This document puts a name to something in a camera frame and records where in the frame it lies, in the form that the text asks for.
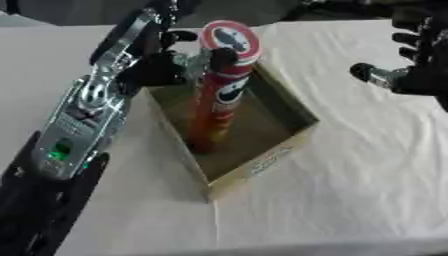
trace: cardboard box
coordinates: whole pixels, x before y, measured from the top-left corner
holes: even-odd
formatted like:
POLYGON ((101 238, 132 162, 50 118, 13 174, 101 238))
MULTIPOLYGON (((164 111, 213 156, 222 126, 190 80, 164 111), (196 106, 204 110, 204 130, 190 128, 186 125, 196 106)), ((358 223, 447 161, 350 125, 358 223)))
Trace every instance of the cardboard box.
POLYGON ((209 154, 194 154, 184 143, 193 107, 193 86, 147 90, 162 127, 208 199, 261 173, 300 148, 317 118, 285 86, 257 65, 223 141, 209 154))

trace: can lid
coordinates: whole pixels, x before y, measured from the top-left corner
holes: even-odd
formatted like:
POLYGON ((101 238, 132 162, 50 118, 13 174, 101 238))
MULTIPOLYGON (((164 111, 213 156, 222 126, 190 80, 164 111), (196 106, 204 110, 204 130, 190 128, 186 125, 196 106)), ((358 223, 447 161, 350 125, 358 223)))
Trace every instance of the can lid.
POLYGON ((238 66, 250 65, 261 54, 260 40, 246 25, 235 21, 217 20, 205 25, 200 34, 201 46, 212 50, 230 47, 238 53, 238 66))

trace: green light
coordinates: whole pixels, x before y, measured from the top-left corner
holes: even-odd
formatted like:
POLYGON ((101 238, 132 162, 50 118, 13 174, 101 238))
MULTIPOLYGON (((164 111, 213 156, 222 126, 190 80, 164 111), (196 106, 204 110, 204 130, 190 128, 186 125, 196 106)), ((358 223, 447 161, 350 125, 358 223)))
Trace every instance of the green light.
POLYGON ((49 155, 50 158, 57 159, 57 160, 60 160, 60 161, 64 161, 65 158, 67 158, 67 155, 65 155, 65 154, 63 154, 61 152, 57 152, 57 151, 52 151, 48 155, 49 155))
POLYGON ((50 151, 48 156, 59 161, 64 161, 70 154, 71 148, 72 142, 70 140, 61 139, 54 145, 53 150, 50 151))

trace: white tablecloth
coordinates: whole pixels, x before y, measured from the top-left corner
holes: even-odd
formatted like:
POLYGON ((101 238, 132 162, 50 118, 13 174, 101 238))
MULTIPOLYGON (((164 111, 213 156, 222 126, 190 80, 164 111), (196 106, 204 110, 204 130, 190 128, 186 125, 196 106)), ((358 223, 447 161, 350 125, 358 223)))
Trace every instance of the white tablecloth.
MULTIPOLYGON (((87 57, 108 29, 0 29, 3 167, 70 81, 89 70, 87 57)), ((392 95, 348 74, 360 61, 408 64, 390 40, 389 22, 277 24, 258 33, 262 62, 321 119, 305 148, 204 204, 139 95, 59 256, 448 250, 447 114, 432 98, 392 95)))

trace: red can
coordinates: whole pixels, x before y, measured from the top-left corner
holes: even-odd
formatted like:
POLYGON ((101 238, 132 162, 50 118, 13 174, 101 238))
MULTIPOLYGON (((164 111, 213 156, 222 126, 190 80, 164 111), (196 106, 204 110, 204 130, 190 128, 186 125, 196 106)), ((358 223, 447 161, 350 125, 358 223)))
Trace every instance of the red can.
POLYGON ((190 124, 189 144, 196 152, 213 150, 226 135, 239 105, 254 63, 261 54, 258 37, 238 22, 213 21, 200 34, 202 51, 228 47, 238 62, 219 73, 208 70, 196 82, 195 107, 190 124))

